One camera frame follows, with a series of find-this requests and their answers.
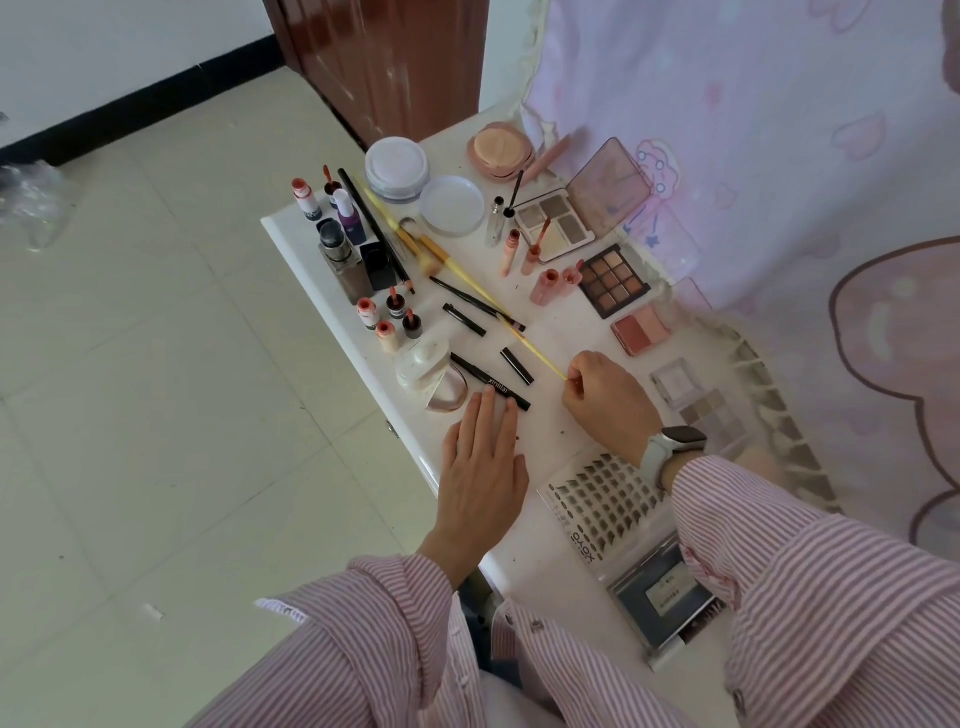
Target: makeup brush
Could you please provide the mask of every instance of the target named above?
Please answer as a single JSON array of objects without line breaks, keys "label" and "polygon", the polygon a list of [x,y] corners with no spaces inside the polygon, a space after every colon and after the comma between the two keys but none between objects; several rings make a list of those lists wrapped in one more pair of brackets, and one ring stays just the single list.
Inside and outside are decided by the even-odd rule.
[{"label": "makeup brush", "polygon": [[[406,227],[410,225],[416,225],[416,224],[417,224],[417,221],[414,220],[412,217],[404,217],[402,220],[400,220],[400,226],[404,229],[406,229]],[[489,293],[487,293],[487,291],[485,291],[481,287],[481,285],[467,273],[467,271],[461,268],[460,264],[457,263],[457,261],[454,260],[452,257],[450,257],[450,254],[447,251],[445,251],[437,243],[435,243],[429,235],[427,235],[426,233],[421,233],[419,235],[419,238],[420,238],[420,242],[423,243],[423,246],[428,251],[430,251],[430,253],[435,255],[443,265],[445,265],[447,268],[453,271],[457,276],[459,276],[464,283],[466,283],[474,291],[476,291],[485,299],[487,299],[487,301],[490,302],[493,306],[499,308],[500,310],[504,310],[503,306],[497,303],[496,299],[493,296],[491,296]],[[548,358],[546,358],[546,356],[544,356],[540,352],[540,350],[537,349],[537,347],[531,344],[530,341],[527,340],[526,336],[521,334],[519,331],[517,331],[515,328],[510,326],[510,324],[508,324],[506,321],[503,321],[502,319],[500,320],[500,325],[505,327],[511,334],[513,334],[516,338],[518,338],[521,342],[523,342],[523,346],[529,349],[530,352],[537,359],[539,359],[544,364],[546,364],[546,366],[550,368],[551,372],[556,374],[561,379],[566,379],[566,375],[563,372],[561,372],[559,369],[557,369],[557,367],[554,366],[553,362],[550,361]]]},{"label": "makeup brush", "polygon": [[516,184],[514,185],[514,196],[510,198],[510,204],[507,205],[507,209],[513,209],[514,203],[516,202],[516,194],[520,191],[520,185],[523,183],[523,170],[520,170],[520,173],[516,176]]},{"label": "makeup brush", "polygon": [[406,230],[396,223],[396,220],[391,216],[387,209],[380,204],[380,201],[373,196],[373,194],[370,192],[370,189],[362,182],[360,182],[360,189],[363,190],[363,193],[366,195],[367,199],[371,201],[374,207],[376,207],[376,211],[383,216],[384,220],[387,221],[387,225],[390,226],[391,230],[394,231],[402,243],[407,246],[407,250],[409,250],[417,258],[417,263],[420,266],[420,271],[423,273],[423,275],[427,278],[430,278],[431,276],[436,276],[438,273],[440,273],[440,271],[443,269],[443,266],[420,249],[420,246],[417,245],[417,241],[414,240]]}]

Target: eyeliner pen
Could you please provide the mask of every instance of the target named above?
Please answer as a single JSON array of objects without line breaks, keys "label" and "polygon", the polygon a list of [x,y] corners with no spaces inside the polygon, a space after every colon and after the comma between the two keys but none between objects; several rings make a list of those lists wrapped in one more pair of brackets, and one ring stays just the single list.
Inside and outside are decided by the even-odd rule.
[{"label": "eyeliner pen", "polygon": [[526,326],[516,321],[515,319],[511,318],[510,316],[505,314],[503,311],[501,311],[499,308],[494,308],[489,303],[486,303],[485,301],[481,301],[478,298],[474,298],[469,293],[461,291],[459,288],[454,288],[449,283],[444,283],[442,280],[440,280],[436,276],[431,276],[430,279],[433,282],[435,282],[437,285],[448,290],[450,293],[452,293],[454,296],[456,296],[460,300],[466,301],[467,303],[470,303],[471,305],[476,306],[484,313],[493,316],[493,318],[502,319],[503,321],[505,321],[507,324],[515,328],[520,333],[523,333],[525,330],[527,330]]},{"label": "eyeliner pen", "polygon": [[454,364],[456,364],[458,367],[463,367],[464,369],[466,369],[468,374],[476,377],[477,379],[479,379],[480,381],[482,381],[484,384],[489,384],[491,387],[493,387],[493,389],[495,389],[497,392],[499,392],[499,393],[500,393],[501,395],[503,395],[504,397],[506,397],[506,398],[508,398],[508,399],[509,399],[509,398],[513,398],[513,399],[516,401],[516,406],[519,407],[520,409],[522,409],[524,412],[526,412],[528,409],[530,409],[530,402],[528,402],[527,400],[525,400],[525,399],[524,399],[523,397],[521,397],[520,395],[515,394],[515,393],[514,393],[511,389],[509,389],[505,384],[501,384],[501,383],[498,382],[496,379],[494,379],[492,376],[490,376],[489,374],[487,374],[486,372],[484,372],[482,369],[480,369],[480,368],[478,368],[478,367],[474,367],[474,366],[473,366],[472,364],[470,364],[468,361],[462,359],[461,357],[457,356],[457,355],[456,355],[455,353],[453,353],[453,352],[450,353],[450,361],[452,361],[452,362],[453,362]]}]

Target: white container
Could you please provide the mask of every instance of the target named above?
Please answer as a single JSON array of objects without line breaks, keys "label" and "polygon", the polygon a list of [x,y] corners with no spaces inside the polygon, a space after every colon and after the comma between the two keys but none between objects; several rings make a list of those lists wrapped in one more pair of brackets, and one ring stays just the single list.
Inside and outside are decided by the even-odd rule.
[{"label": "white container", "polygon": [[430,179],[430,165],[420,145],[402,136],[373,144],[365,160],[370,188],[393,203],[416,200]]}]

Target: wrist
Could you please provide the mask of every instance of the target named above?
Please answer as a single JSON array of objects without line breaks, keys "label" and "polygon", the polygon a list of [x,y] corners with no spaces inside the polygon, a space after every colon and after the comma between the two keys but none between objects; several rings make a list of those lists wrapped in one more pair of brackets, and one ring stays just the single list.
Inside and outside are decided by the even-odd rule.
[{"label": "wrist", "polygon": [[483,554],[474,555],[459,539],[436,528],[426,535],[417,553],[440,567],[454,591],[467,580],[483,558]]}]

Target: left hand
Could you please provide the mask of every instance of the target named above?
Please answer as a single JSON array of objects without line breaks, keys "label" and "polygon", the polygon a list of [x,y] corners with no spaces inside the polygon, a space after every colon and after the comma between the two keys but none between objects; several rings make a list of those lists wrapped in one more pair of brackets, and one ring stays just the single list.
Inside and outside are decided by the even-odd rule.
[{"label": "left hand", "polygon": [[493,421],[495,390],[473,395],[464,419],[444,439],[437,522],[418,553],[435,562],[456,589],[507,534],[530,485],[523,455],[515,455],[517,406],[507,400]]}]

